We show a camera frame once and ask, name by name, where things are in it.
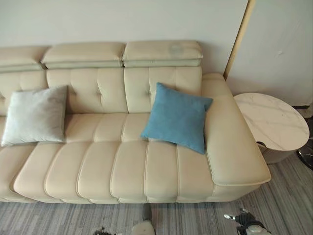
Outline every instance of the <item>sofa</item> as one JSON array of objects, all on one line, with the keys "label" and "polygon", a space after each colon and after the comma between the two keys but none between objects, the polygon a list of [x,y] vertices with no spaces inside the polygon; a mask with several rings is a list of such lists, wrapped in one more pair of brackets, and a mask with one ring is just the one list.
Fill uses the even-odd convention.
[{"label": "sofa", "polygon": [[[0,201],[197,203],[242,197],[271,179],[218,73],[195,41],[0,48],[0,136],[14,91],[66,85],[64,143],[0,147]],[[213,98],[206,153],[142,139],[156,83]]]}]

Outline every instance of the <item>gray carpet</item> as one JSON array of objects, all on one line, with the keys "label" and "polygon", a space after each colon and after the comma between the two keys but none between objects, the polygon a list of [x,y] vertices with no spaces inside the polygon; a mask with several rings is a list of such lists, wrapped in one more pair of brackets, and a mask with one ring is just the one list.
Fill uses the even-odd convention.
[{"label": "gray carpet", "polygon": [[[313,172],[294,154],[269,166],[272,181],[230,203],[152,205],[157,235],[235,235],[237,224],[223,218],[239,207],[250,210],[273,235],[313,234]],[[0,203],[1,235],[91,235],[104,226],[130,234],[142,205]]]}]

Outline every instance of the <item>sofa armrest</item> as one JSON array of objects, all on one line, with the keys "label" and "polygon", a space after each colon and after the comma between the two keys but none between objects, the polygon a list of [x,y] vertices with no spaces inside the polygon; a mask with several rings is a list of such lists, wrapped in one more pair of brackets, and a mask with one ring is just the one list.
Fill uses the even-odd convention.
[{"label": "sofa armrest", "polygon": [[259,147],[220,74],[202,77],[202,96],[214,99],[204,128],[213,182],[247,186],[271,180]]}]

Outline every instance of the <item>white wall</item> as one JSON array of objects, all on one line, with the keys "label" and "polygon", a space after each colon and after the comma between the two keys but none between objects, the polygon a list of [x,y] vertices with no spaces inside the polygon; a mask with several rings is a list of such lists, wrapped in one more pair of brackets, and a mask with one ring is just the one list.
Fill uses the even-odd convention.
[{"label": "white wall", "polygon": [[293,106],[313,101],[313,1],[257,0],[227,83]]},{"label": "white wall", "polygon": [[223,73],[247,0],[0,0],[0,47],[193,39]]}]

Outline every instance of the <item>sofa cushion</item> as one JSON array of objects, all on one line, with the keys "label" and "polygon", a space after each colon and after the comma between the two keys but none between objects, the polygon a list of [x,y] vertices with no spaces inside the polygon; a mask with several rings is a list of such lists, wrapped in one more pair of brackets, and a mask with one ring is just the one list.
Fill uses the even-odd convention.
[{"label": "sofa cushion", "polygon": [[45,88],[44,71],[0,73],[0,116],[6,116],[13,92]]},{"label": "sofa cushion", "polygon": [[195,41],[129,42],[123,55],[125,67],[199,66],[203,57]]},{"label": "sofa cushion", "polygon": [[41,58],[49,47],[1,47],[0,72],[43,70]]},{"label": "sofa cushion", "polygon": [[125,93],[129,113],[149,113],[157,82],[179,92],[201,95],[201,67],[125,68]]},{"label": "sofa cushion", "polygon": [[143,203],[204,201],[213,192],[205,155],[143,141],[149,114],[66,117],[67,143],[39,143],[14,189],[44,202]]},{"label": "sofa cushion", "polygon": [[49,69],[122,67],[124,43],[72,43],[52,46],[42,62]]},{"label": "sofa cushion", "polygon": [[[0,117],[0,137],[4,126],[5,117]],[[33,202],[17,194],[13,190],[12,182],[34,148],[35,144],[0,147],[0,201]]]},{"label": "sofa cushion", "polygon": [[142,137],[177,143],[204,154],[204,121],[213,99],[156,84],[156,99]]},{"label": "sofa cushion", "polygon": [[47,70],[49,87],[67,86],[67,113],[126,113],[122,68]]},{"label": "sofa cushion", "polygon": [[14,92],[1,145],[64,141],[67,87]]}]

